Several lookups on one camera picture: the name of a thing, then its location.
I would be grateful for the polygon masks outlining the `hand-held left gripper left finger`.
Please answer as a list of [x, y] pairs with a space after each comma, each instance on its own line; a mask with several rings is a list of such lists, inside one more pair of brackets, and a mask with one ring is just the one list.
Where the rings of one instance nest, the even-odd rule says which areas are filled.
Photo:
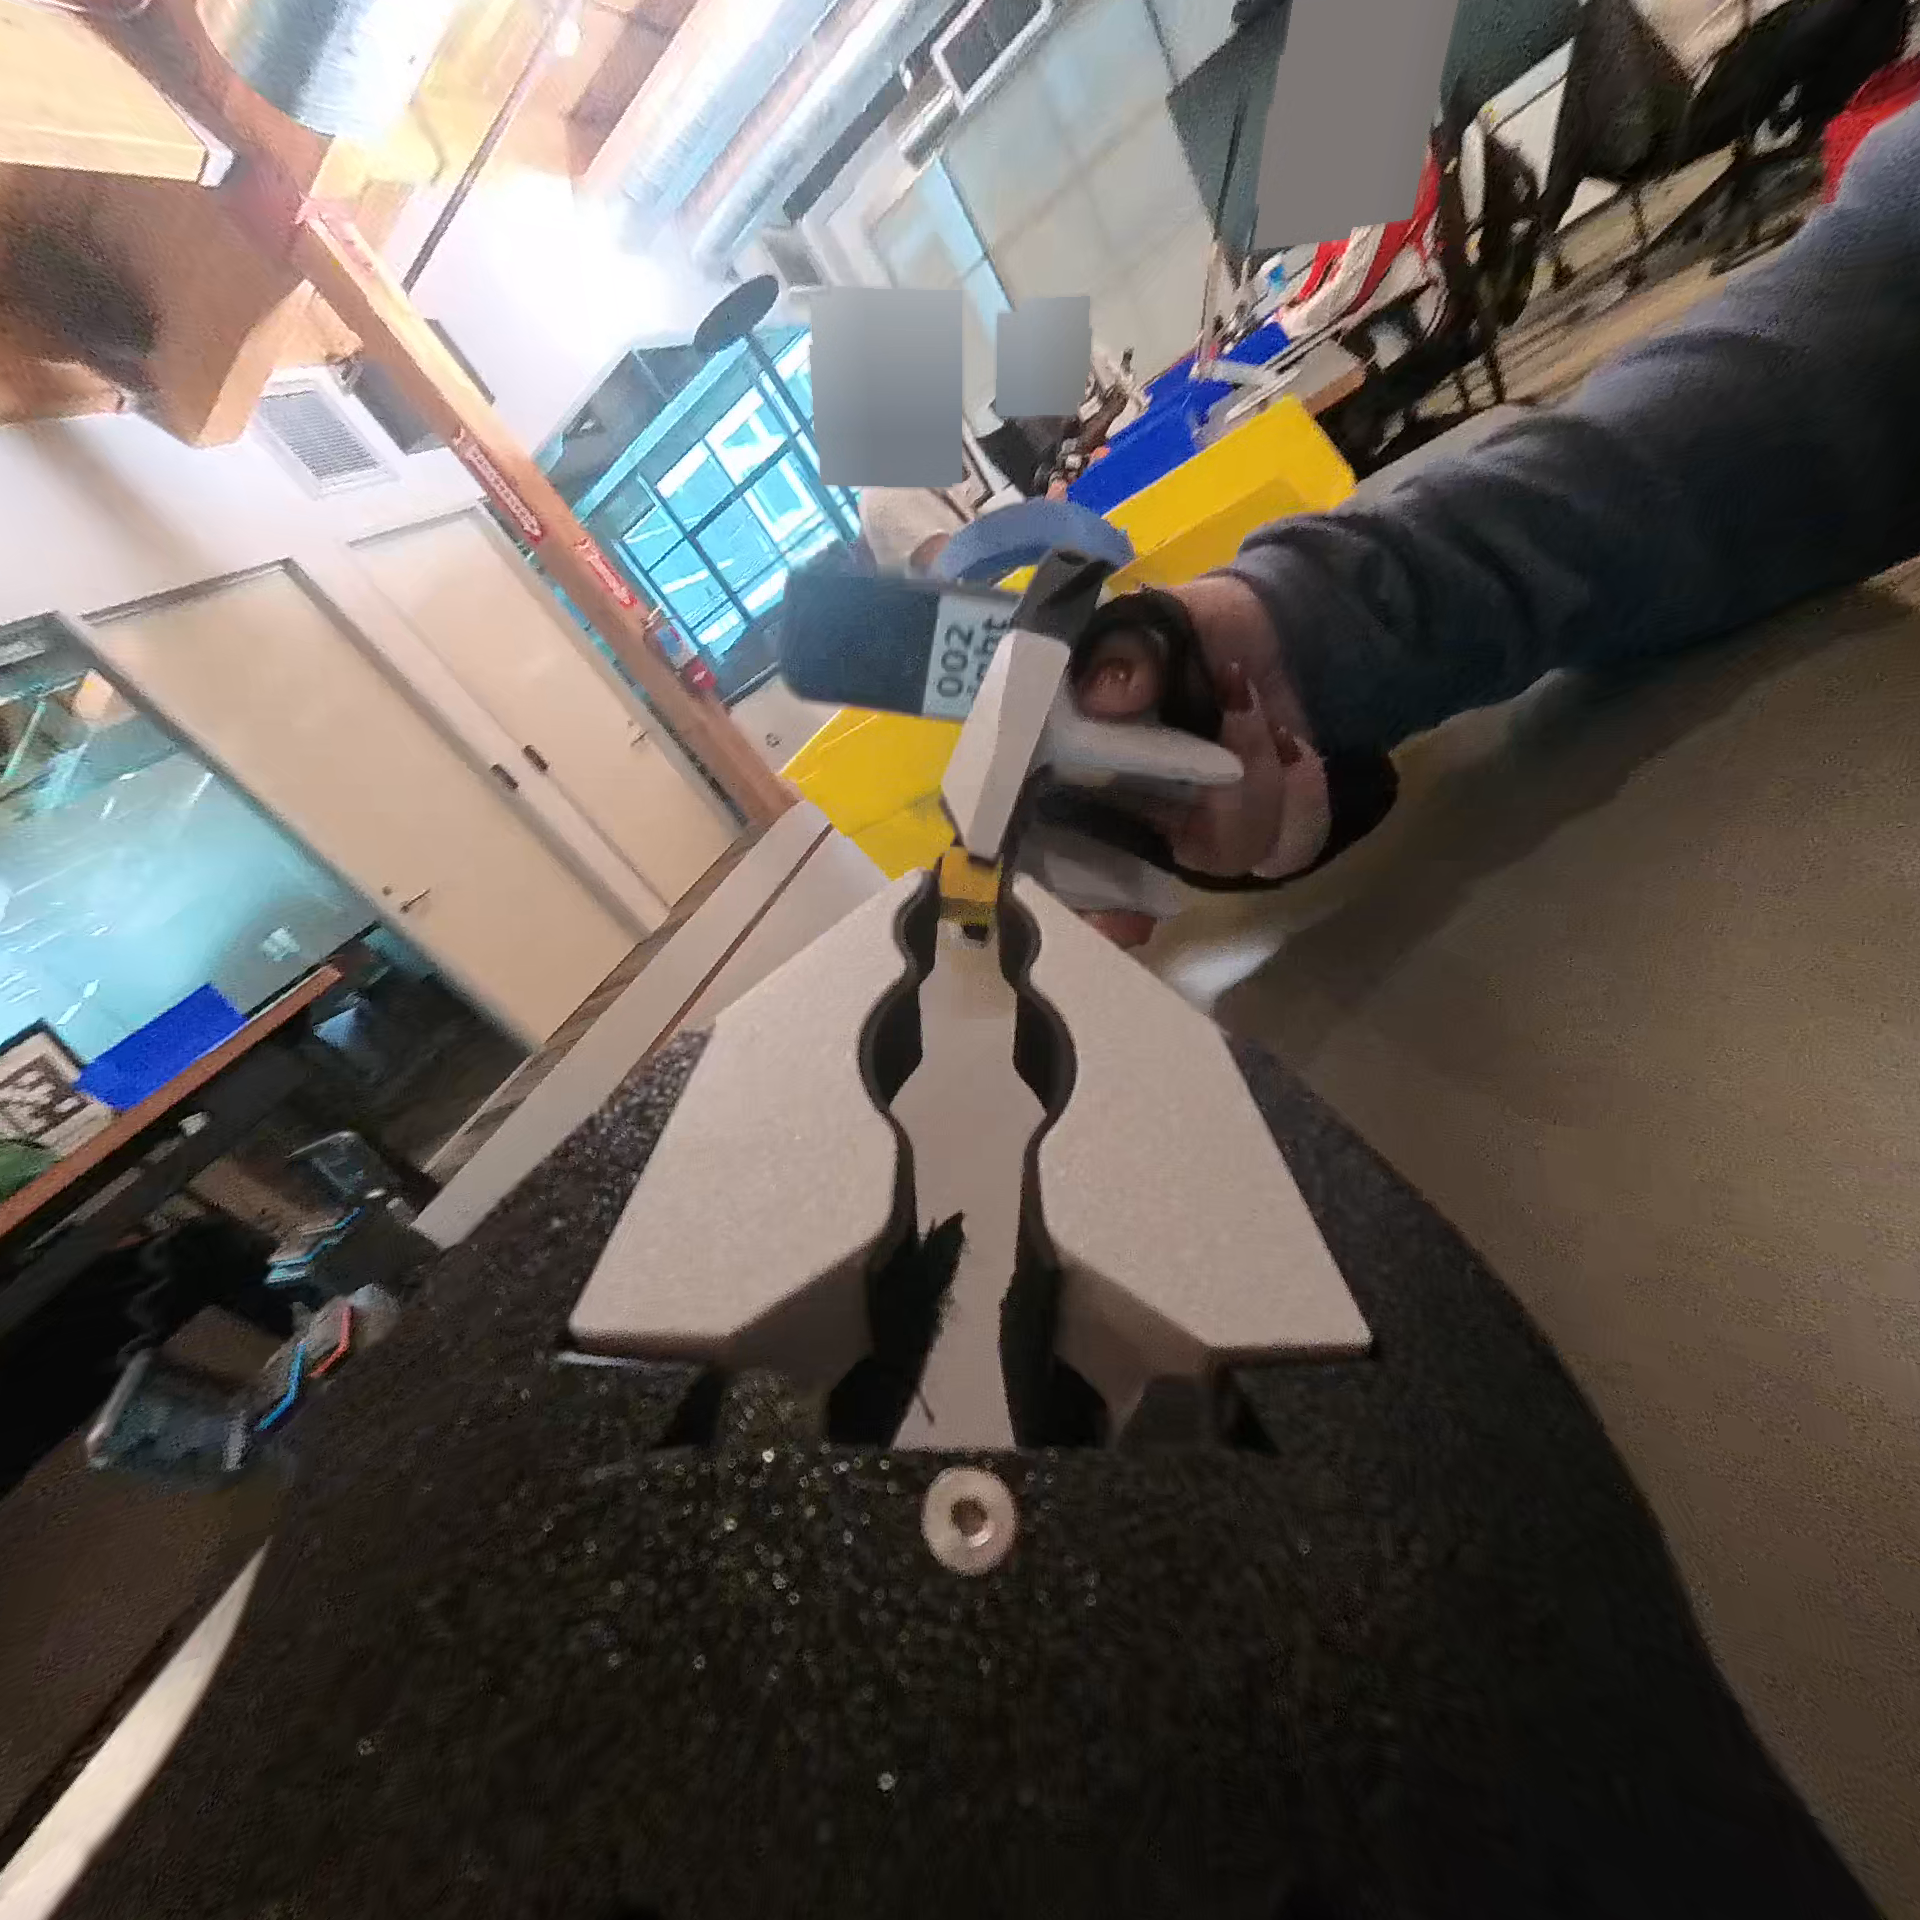
[[725, 1007], [568, 1320], [581, 1352], [849, 1373], [916, 1229], [894, 1115], [921, 1063], [924, 877]]

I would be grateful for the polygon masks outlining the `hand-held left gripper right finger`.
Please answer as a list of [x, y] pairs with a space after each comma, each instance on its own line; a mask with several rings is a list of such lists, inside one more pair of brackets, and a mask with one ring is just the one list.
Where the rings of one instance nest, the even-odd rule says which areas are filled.
[[1024, 1149], [1022, 1342], [1082, 1377], [1371, 1351], [1232, 1047], [1037, 885], [1003, 899]]

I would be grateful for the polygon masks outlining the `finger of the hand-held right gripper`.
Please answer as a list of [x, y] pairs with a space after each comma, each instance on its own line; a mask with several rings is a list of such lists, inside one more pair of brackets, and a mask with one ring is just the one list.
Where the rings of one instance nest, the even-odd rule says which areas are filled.
[[1184, 886], [1137, 853], [1086, 832], [1030, 832], [1016, 870], [1117, 947], [1144, 947], [1186, 906]]
[[1212, 739], [1080, 710], [1073, 645], [1102, 592], [938, 594], [938, 714], [960, 719], [942, 779], [956, 841], [998, 865], [1034, 782], [1123, 783], [1188, 800], [1242, 779], [1242, 761]]

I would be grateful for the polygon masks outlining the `yellow plastic bin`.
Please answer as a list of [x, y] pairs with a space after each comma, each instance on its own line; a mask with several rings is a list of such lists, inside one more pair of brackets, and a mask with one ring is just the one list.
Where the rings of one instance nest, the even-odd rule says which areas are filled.
[[[1134, 546], [1112, 594], [1186, 584], [1227, 563], [1260, 526], [1322, 511], [1354, 489], [1354, 467], [1317, 417], [1280, 400], [1109, 514]], [[843, 707], [779, 771], [897, 880], [936, 869], [954, 841], [944, 771], [960, 735], [960, 719]]]

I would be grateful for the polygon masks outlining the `person's right hand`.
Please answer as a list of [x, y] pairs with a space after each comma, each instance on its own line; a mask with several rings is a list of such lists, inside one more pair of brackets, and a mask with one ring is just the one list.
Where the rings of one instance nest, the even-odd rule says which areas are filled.
[[[1218, 880], [1283, 880], [1307, 870], [1330, 834], [1329, 782], [1305, 707], [1285, 671], [1280, 637], [1253, 587], [1230, 574], [1170, 594], [1186, 608], [1205, 681], [1220, 707], [1218, 744], [1242, 765], [1234, 786], [1182, 800], [1134, 800], [1165, 835], [1176, 863]], [[1100, 722], [1160, 722], [1162, 645], [1147, 631], [1114, 631], [1073, 671], [1076, 707]], [[1156, 919], [1144, 909], [1086, 909], [1116, 945], [1145, 945]]]

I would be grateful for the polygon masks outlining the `blue masking tape roll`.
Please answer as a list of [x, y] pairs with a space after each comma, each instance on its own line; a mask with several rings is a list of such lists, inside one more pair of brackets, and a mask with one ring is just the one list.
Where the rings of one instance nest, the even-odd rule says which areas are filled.
[[1129, 535], [1068, 498], [1020, 498], [960, 526], [931, 563], [931, 578], [954, 584], [998, 584], [1036, 569], [1052, 552], [1128, 569], [1137, 559]]

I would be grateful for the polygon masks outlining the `white door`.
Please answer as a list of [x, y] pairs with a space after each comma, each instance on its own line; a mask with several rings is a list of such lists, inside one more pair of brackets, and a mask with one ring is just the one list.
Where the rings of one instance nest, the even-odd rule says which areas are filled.
[[294, 561], [84, 617], [212, 765], [481, 1011], [548, 1039], [638, 944]]
[[738, 815], [682, 753], [550, 583], [483, 510], [352, 542], [372, 584], [667, 917], [731, 849]]

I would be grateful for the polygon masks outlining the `black disc on pole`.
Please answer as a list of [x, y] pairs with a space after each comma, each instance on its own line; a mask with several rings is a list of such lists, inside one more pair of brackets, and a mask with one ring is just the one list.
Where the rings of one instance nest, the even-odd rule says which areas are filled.
[[757, 328], [779, 302], [781, 290], [774, 273], [757, 273], [729, 286], [696, 327], [690, 344], [705, 357], [733, 344], [757, 344]]

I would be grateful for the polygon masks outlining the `small black device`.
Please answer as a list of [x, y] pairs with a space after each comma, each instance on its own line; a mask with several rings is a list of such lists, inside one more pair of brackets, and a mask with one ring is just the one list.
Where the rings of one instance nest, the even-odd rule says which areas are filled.
[[285, 1163], [321, 1211], [282, 1237], [277, 1259], [313, 1263], [352, 1245], [408, 1247], [416, 1214], [395, 1165], [371, 1141], [355, 1130], [316, 1136]]

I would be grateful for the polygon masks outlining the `wood edged desk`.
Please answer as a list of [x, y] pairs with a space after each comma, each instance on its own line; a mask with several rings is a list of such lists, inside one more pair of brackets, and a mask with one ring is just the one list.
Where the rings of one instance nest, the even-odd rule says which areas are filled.
[[349, 977], [352, 971], [338, 960], [316, 967], [220, 1047], [200, 1056], [133, 1109], [116, 1112], [97, 1138], [84, 1141], [84, 1145], [60, 1158], [60, 1163], [21, 1186], [3, 1205], [3, 1242], [22, 1233], [60, 1202], [77, 1205], [77, 1199], [89, 1198], [89, 1192], [101, 1189], [105, 1177], [161, 1128], [170, 1125], [179, 1128], [185, 1125], [185, 1115], [203, 1112], [209, 1106], [206, 1087], [214, 1087], [238, 1065], [250, 1065], [294, 1018], [304, 1017], [318, 1000], [344, 987]]

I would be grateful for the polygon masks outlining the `black charger case with display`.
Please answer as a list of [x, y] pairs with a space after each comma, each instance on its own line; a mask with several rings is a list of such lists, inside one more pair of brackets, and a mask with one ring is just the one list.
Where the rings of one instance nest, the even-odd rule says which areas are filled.
[[361, 1287], [324, 1301], [243, 1383], [227, 1383], [161, 1347], [138, 1351], [82, 1435], [94, 1471], [162, 1483], [232, 1483], [282, 1449], [299, 1407], [372, 1347], [400, 1315], [398, 1294]]

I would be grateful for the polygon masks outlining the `red white cloth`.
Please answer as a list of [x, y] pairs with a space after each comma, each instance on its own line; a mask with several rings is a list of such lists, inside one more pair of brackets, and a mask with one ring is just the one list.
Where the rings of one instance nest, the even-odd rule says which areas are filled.
[[1790, 48], [1786, 37], [1752, 31], [1696, 80], [1673, 80], [1651, 53], [1609, 55], [1595, 37], [1580, 39], [1546, 179], [1497, 131], [1464, 135], [1450, 160], [1428, 155], [1408, 219], [1362, 225], [1315, 250], [1280, 323], [1299, 339], [1427, 288], [1435, 288], [1441, 328], [1465, 327], [1482, 303], [1508, 323], [1530, 298], [1541, 247], [1582, 182], [1636, 194], [1701, 158], [1733, 153], [1718, 184], [1740, 195], [1741, 178], [1772, 162], [1824, 155], [1834, 120], [1869, 128], [1873, 112], [1897, 112], [1914, 93], [1915, 56], [1837, 40]]

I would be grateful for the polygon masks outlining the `black white marker sign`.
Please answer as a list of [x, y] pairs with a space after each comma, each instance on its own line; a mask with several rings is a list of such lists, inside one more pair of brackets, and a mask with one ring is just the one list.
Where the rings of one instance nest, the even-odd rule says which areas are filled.
[[54, 1161], [115, 1125], [112, 1106], [80, 1086], [82, 1063], [49, 1022], [3, 1043], [3, 1142], [27, 1145]]

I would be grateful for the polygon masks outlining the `silver air duct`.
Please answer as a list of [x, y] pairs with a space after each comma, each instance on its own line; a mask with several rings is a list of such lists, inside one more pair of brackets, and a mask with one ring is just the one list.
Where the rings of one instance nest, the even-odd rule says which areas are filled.
[[701, 1], [614, 112], [578, 194], [609, 208], [629, 249], [715, 279], [954, 1]]

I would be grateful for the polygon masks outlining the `wall vent grille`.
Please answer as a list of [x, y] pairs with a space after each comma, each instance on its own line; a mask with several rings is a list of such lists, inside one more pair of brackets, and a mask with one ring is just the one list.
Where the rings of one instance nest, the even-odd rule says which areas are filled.
[[253, 411], [251, 430], [313, 498], [384, 489], [400, 467], [347, 407], [345, 395], [322, 378], [270, 383]]

